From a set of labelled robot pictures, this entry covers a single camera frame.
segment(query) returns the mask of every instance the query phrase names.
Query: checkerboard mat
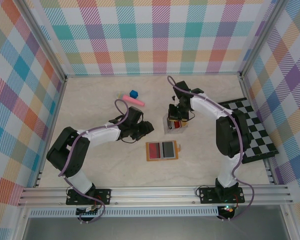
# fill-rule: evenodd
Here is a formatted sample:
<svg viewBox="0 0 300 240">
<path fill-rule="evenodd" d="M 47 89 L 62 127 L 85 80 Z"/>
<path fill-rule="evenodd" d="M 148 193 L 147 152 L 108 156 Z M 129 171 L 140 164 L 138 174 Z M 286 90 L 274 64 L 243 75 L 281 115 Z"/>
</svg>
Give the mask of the checkerboard mat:
<svg viewBox="0 0 300 240">
<path fill-rule="evenodd" d="M 246 98 L 220 102 L 219 104 L 226 109 L 240 110 L 245 115 L 252 140 L 250 147 L 244 153 L 242 160 L 243 164 L 271 158 L 279 153 Z"/>
</svg>

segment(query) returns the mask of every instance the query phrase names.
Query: blue cube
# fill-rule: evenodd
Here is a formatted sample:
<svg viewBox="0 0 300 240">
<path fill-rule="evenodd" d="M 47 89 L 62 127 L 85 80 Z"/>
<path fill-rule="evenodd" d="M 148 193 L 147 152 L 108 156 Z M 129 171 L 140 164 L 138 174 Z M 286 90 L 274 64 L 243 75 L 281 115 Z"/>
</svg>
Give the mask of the blue cube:
<svg viewBox="0 0 300 240">
<path fill-rule="evenodd" d="M 133 98 L 133 99 L 136 99 L 138 97 L 138 92 L 135 91 L 135 90 L 132 90 L 130 92 L 130 97 Z"/>
</svg>

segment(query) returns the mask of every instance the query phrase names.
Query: white table surface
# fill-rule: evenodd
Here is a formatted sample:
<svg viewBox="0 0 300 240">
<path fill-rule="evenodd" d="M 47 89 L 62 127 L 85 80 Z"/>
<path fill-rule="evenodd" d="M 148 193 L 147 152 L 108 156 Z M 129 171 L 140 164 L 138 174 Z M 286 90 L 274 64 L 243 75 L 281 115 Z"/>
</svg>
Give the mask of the white table surface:
<svg viewBox="0 0 300 240">
<path fill-rule="evenodd" d="M 243 97 L 236 75 L 178 75 L 174 79 L 185 80 L 190 89 L 201 88 L 216 102 Z M 116 93 L 129 95 L 131 90 L 145 102 L 144 107 L 136 107 L 154 131 L 134 144 L 116 141 L 90 148 L 82 166 L 87 177 L 99 187 L 214 185 L 225 160 L 216 146 L 216 121 L 197 113 L 183 133 L 165 135 L 163 116 L 174 95 L 165 76 L 70 78 L 51 145 L 66 127 L 90 129 L 119 116 L 114 106 Z M 146 142 L 168 140 L 180 144 L 179 159 L 146 161 Z M 39 187 L 67 187 L 58 173 L 46 160 Z M 251 184 L 269 183 L 262 160 L 241 165 L 237 176 Z"/>
</svg>

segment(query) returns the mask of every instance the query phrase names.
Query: plaid wall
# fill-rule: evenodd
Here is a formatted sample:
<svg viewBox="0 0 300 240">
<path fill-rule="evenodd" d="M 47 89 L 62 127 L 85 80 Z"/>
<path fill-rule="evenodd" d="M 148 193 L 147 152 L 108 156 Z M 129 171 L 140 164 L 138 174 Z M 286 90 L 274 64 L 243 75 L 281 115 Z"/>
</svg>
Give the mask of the plaid wall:
<svg viewBox="0 0 300 240">
<path fill-rule="evenodd" d="M 245 66 L 245 64 L 246 64 L 246 62 L 247 62 L 247 60 L 248 60 L 248 58 L 249 58 L 249 56 L 251 54 L 251 51 L 252 51 L 252 49 L 254 49 L 254 47 L 255 47 L 255 45 L 256 45 L 259 37 L 260 37 L 261 32 L 265 28 L 266 22 L 269 19 L 269 17 L 271 15 L 271 13 L 272 13 L 272 11 L 273 11 L 273 9 L 274 9 L 277 1 L 278 0 L 271 0 L 271 3 L 269 5 L 268 9 L 266 10 L 265 15 L 263 16 L 262 21 L 261 21 L 261 23 L 260 23 L 257 31 L 255 32 L 255 34 L 253 36 L 253 39 L 252 39 L 252 41 L 251 41 L 251 43 L 249 45 L 249 48 L 248 48 L 248 50 L 246 51 L 246 53 L 244 55 L 243 61 L 242 61 L 241 65 L 240 65 L 240 67 L 239 67 L 238 72 L 241 72 L 243 70 L 243 68 L 244 68 L 244 66 Z"/>
<path fill-rule="evenodd" d="M 0 240 L 32 187 L 61 81 L 12 0 L 0 0 Z"/>
<path fill-rule="evenodd" d="M 75 75 L 236 73 L 255 41 L 262 9 L 273 5 L 271 0 L 27 2 L 65 72 Z"/>
<path fill-rule="evenodd" d="M 279 151 L 272 162 L 291 187 L 300 230 L 300 0 L 289 1 L 245 80 Z"/>
</svg>

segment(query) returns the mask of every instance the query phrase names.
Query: cable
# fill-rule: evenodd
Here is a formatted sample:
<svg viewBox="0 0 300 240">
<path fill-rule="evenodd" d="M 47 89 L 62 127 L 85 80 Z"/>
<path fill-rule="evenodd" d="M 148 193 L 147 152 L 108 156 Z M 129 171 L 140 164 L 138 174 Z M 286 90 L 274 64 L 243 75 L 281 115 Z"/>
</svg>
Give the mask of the cable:
<svg viewBox="0 0 300 240">
<path fill-rule="evenodd" d="M 201 186 L 199 186 L 199 187 L 195 190 L 195 195 L 196 195 L 198 198 L 200 198 L 200 196 L 198 195 L 198 190 L 199 190 L 199 188 L 201 188 L 201 187 L 207 187 L 208 189 L 210 188 L 210 187 L 207 186 L 207 185 L 201 185 Z"/>
<path fill-rule="evenodd" d="M 135 141 L 125 141 L 125 140 L 121 139 L 121 141 L 126 143 L 126 144 L 134 144 L 137 140 L 135 140 Z"/>
<path fill-rule="evenodd" d="M 227 111 L 224 111 L 223 107 L 220 106 L 219 104 L 215 103 L 214 101 L 204 97 L 204 96 L 201 96 L 199 94 L 196 94 L 196 93 L 193 93 L 193 92 L 190 92 L 190 91 L 186 91 L 186 90 L 183 90 L 177 86 L 175 86 L 176 84 L 173 84 L 171 81 L 173 81 L 174 83 L 176 82 L 172 76 L 168 76 L 167 77 L 167 80 L 169 82 L 169 84 L 172 85 L 173 88 L 177 89 L 178 91 L 182 92 L 182 93 L 185 93 L 185 94 L 190 94 L 190 95 L 193 95 L 193 96 L 196 96 L 198 98 L 201 98 L 207 102 L 209 102 L 210 104 L 212 104 L 213 106 L 215 106 L 216 108 L 218 108 L 219 110 L 221 110 L 223 113 L 225 113 L 230 119 L 231 121 L 233 122 L 234 126 L 235 126 L 235 130 L 236 130 L 236 133 L 238 134 L 238 138 L 239 138 L 239 145 L 240 145 L 240 158 L 239 158 L 239 162 L 237 163 L 237 165 L 232 169 L 232 172 L 231 172 L 231 175 L 232 177 L 240 184 L 243 184 L 243 185 L 247 185 L 251 188 L 251 191 L 252 191 L 252 196 L 251 196 L 251 200 L 249 202 L 249 204 L 246 206 L 246 208 L 237 216 L 234 216 L 232 219 L 236 219 L 238 218 L 239 216 L 242 216 L 246 211 L 247 209 L 250 208 L 251 204 L 253 203 L 254 199 L 255 199 L 255 189 L 254 187 L 249 184 L 249 183 L 246 183 L 244 181 L 241 181 L 239 180 L 236 175 L 235 175 L 235 171 L 239 168 L 239 166 L 241 165 L 242 163 L 242 160 L 243 160 L 243 157 L 244 157 L 244 145 L 243 145 L 243 141 L 242 141 L 242 137 L 241 137 L 241 133 L 240 133 L 240 130 L 239 130 L 239 126 L 235 120 L 235 118 L 233 116 L 231 116 L 230 113 L 228 113 Z"/>
<path fill-rule="evenodd" d="M 68 186 L 67 188 L 66 188 L 66 190 L 65 190 L 65 194 L 69 197 L 69 195 L 68 195 L 68 189 L 69 188 L 71 188 L 70 186 Z"/>
<path fill-rule="evenodd" d="M 81 223 L 82 223 L 82 222 L 85 222 L 86 224 L 91 224 L 91 223 L 93 223 L 93 222 L 99 220 L 99 219 L 101 218 L 101 216 L 102 216 L 103 214 L 105 214 L 105 212 L 106 212 L 106 205 L 104 204 L 103 201 L 101 201 L 101 200 L 99 200 L 99 199 L 97 199 L 97 198 L 95 198 L 95 197 L 85 195 L 84 193 L 80 192 L 78 189 L 76 189 L 76 188 L 72 185 L 71 182 L 69 182 L 69 180 L 68 180 L 66 177 L 64 178 L 64 180 L 65 180 L 65 181 L 73 188 L 73 190 L 75 190 L 79 195 L 81 195 L 81 196 L 83 196 L 83 197 L 85 197 L 85 198 L 87 198 L 87 199 L 94 200 L 95 202 L 100 203 L 100 204 L 103 206 L 103 209 L 102 209 L 101 214 L 100 214 L 99 216 L 94 217 L 94 218 L 93 218 L 92 220 L 90 220 L 90 221 L 83 221 L 83 220 L 81 219 L 81 215 L 82 215 L 82 214 L 80 214 L 80 215 L 79 215 L 79 220 L 80 220 Z"/>
<path fill-rule="evenodd" d="M 196 115 L 195 115 L 195 113 L 194 113 L 193 111 L 190 111 L 190 113 L 193 114 L 193 117 L 190 118 L 190 119 L 188 119 L 188 120 L 185 120 L 185 121 L 182 121 L 182 120 L 181 120 L 181 122 L 186 123 L 186 122 L 189 122 L 190 120 L 192 120 L 192 119 L 194 119 L 194 118 L 196 117 Z"/>
<path fill-rule="evenodd" d="M 124 103 L 124 105 L 125 105 L 125 107 L 126 107 L 126 112 L 125 112 L 125 114 L 119 109 L 119 107 L 118 107 L 118 105 L 117 105 L 117 102 L 118 102 L 118 101 Z M 89 133 L 89 132 L 95 131 L 95 130 L 97 130 L 97 129 L 113 128 L 113 127 L 116 127 L 116 126 L 118 126 L 119 124 L 123 123 L 123 122 L 127 119 L 128 114 L 129 114 L 129 107 L 128 107 L 127 103 L 126 103 L 125 101 L 123 101 L 122 99 L 116 99 L 116 100 L 114 101 L 114 105 L 115 105 L 116 109 L 117 109 L 122 115 L 124 115 L 124 118 L 121 119 L 121 121 L 119 121 L 119 122 L 116 123 L 116 124 L 109 125 L 109 126 L 105 126 L 105 125 L 103 125 L 103 126 L 97 126 L 97 127 L 91 128 L 91 129 L 89 129 L 89 130 L 87 130 L 87 131 L 84 131 L 84 132 L 82 132 L 81 134 L 79 134 L 79 135 L 75 138 L 75 140 L 74 140 L 74 142 L 73 142 L 73 144 L 72 144 L 70 153 L 69 153 L 69 155 L 68 155 L 68 158 L 67 158 L 67 160 L 66 160 L 66 162 L 65 162 L 65 165 L 64 165 L 63 169 L 62 169 L 61 172 L 58 174 L 58 177 L 63 176 L 63 177 L 64 177 L 64 180 L 65 180 L 65 181 L 70 185 L 70 187 L 72 187 L 73 190 L 75 190 L 79 195 L 81 195 L 81 196 L 83 196 L 83 197 L 85 197 L 85 198 L 87 198 L 87 199 L 94 200 L 94 201 L 96 201 L 97 203 L 101 204 L 101 206 L 103 206 L 103 210 L 102 210 L 101 214 L 100 214 L 99 216 L 94 217 L 91 221 L 85 221 L 85 223 L 87 223 L 87 224 L 93 223 L 93 222 L 97 221 L 98 219 L 100 219 L 101 216 L 102 216 L 103 214 L 105 214 L 105 212 L 106 212 L 106 205 L 104 204 L 103 201 L 101 201 L 101 200 L 99 200 L 99 199 L 97 199 L 97 198 L 95 198 L 95 197 L 88 196 L 88 195 L 86 195 L 86 194 L 80 192 L 78 189 L 76 189 L 76 188 L 72 185 L 72 183 L 66 178 L 66 176 L 64 176 L 64 173 L 65 173 L 65 171 L 66 171 L 67 168 L 68 168 L 68 165 L 69 165 L 71 156 L 72 156 L 72 154 L 73 154 L 75 145 L 76 145 L 77 141 L 79 140 L 79 138 L 81 138 L 83 135 L 85 135 L 85 134 L 87 134 L 87 133 Z M 82 223 L 83 220 L 81 219 L 81 215 L 82 215 L 82 214 L 79 215 L 79 220 L 80 220 L 81 223 Z"/>
<path fill-rule="evenodd" d="M 125 107 L 126 107 L 126 113 L 125 113 L 125 114 L 118 108 L 118 106 L 117 106 L 117 102 L 118 102 L 118 101 L 124 103 L 124 105 L 125 105 Z M 122 123 L 127 119 L 128 114 L 129 114 L 129 107 L 128 107 L 128 105 L 127 105 L 127 103 L 126 103 L 125 101 L 123 101 L 123 100 L 121 100 L 121 99 L 116 99 L 116 100 L 114 101 L 114 105 L 115 105 L 116 109 L 117 109 L 122 115 L 124 115 L 124 118 L 123 118 L 121 121 L 119 121 L 118 123 L 116 123 L 116 124 L 107 126 L 107 128 L 113 128 L 113 127 L 116 127 L 116 126 L 122 124 Z M 91 129 L 89 129 L 89 130 L 87 130 L 87 131 L 82 132 L 81 134 L 79 134 L 79 136 L 76 137 L 76 139 L 74 140 L 74 142 L 73 142 L 73 144 L 72 144 L 72 147 L 71 147 L 70 153 L 69 153 L 69 155 L 68 155 L 68 158 L 67 158 L 67 160 L 66 160 L 66 162 L 65 162 L 65 165 L 64 165 L 63 169 L 61 170 L 61 172 L 58 174 L 58 177 L 63 176 L 64 173 L 65 173 L 65 171 L 67 170 L 68 165 L 69 165 L 69 162 L 70 162 L 70 159 L 71 159 L 71 156 L 72 156 L 72 154 L 73 154 L 73 151 L 74 151 L 74 149 L 75 149 L 75 146 L 76 146 L 76 144 L 77 144 L 79 138 L 81 138 L 83 135 L 85 135 L 85 134 L 87 134 L 87 133 L 89 133 L 89 132 L 92 132 L 92 131 L 97 130 L 97 129 L 104 129 L 104 128 L 106 128 L 105 125 L 103 125 L 103 126 L 97 126 L 97 127 L 94 127 L 94 128 L 91 128 Z"/>
<path fill-rule="evenodd" d="M 238 197 L 237 197 L 237 195 L 235 195 L 235 194 L 233 194 L 233 195 L 235 196 L 235 200 L 236 200 L 236 208 L 238 208 L 238 207 L 239 207 Z"/>
</svg>

